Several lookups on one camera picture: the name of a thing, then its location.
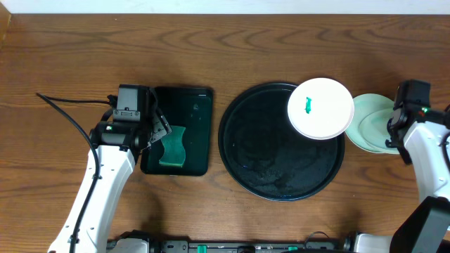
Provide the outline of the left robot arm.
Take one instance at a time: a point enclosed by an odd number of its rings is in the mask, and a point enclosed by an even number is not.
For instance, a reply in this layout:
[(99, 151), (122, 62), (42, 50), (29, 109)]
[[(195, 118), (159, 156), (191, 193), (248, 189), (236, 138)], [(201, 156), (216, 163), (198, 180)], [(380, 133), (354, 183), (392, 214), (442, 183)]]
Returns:
[(155, 105), (117, 105), (90, 133), (86, 172), (50, 252), (106, 252), (110, 226), (142, 150), (171, 133)]

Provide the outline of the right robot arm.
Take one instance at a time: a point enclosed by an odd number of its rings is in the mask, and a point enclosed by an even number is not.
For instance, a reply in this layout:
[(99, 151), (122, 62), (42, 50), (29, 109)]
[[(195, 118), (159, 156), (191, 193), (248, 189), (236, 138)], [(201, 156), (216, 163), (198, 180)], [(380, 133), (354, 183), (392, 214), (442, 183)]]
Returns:
[(448, 252), (449, 113), (425, 106), (380, 110), (359, 132), (370, 141), (384, 136), (413, 166), (420, 204), (392, 236), (358, 234), (353, 252)]

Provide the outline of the green sponge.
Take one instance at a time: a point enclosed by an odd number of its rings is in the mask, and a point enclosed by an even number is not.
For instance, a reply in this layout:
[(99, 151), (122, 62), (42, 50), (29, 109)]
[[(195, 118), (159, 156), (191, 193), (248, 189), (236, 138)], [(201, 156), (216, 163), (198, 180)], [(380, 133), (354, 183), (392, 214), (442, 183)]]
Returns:
[(164, 152), (159, 160), (161, 166), (183, 167), (186, 150), (183, 145), (184, 126), (172, 126), (172, 132), (161, 139)]

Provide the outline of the mint green plate front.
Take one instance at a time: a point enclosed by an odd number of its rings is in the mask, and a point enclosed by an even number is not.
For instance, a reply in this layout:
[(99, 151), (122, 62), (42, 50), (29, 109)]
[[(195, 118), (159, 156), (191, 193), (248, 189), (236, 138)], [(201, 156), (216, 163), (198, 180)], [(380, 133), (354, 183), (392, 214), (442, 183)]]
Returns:
[(388, 148), (386, 146), (386, 141), (390, 140), (390, 135), (387, 131), (387, 123), (392, 112), (392, 108), (386, 108), (365, 117), (359, 125), (359, 133), (365, 142), (376, 151), (385, 154), (398, 155), (399, 151), (396, 148)]

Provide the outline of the mint green plate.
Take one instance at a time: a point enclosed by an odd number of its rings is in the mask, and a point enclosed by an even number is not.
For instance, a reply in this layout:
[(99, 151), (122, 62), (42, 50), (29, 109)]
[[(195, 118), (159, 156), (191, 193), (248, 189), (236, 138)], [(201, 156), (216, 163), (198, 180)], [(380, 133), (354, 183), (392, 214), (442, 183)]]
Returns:
[(392, 109), (394, 102), (387, 97), (374, 93), (367, 93), (357, 96), (353, 99), (353, 101), (355, 111), (352, 123), (345, 131), (347, 137), (355, 146), (364, 151), (377, 154), (385, 153), (384, 150), (375, 148), (366, 142), (359, 132), (359, 125), (367, 116), (374, 112), (384, 109)]
[(359, 133), (365, 142), (376, 151), (385, 154), (398, 155), (399, 151), (396, 148), (388, 148), (386, 146), (386, 141), (390, 140), (390, 135), (387, 131), (387, 123), (392, 112), (392, 108), (386, 108), (365, 117), (359, 125)]

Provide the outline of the white pink plate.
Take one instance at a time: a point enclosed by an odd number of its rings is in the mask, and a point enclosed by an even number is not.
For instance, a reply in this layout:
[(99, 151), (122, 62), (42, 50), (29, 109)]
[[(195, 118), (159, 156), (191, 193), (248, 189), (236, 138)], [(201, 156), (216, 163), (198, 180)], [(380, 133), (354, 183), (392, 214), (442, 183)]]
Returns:
[(303, 136), (328, 140), (344, 133), (354, 116), (354, 101), (343, 84), (319, 77), (301, 83), (287, 105), (290, 123)]

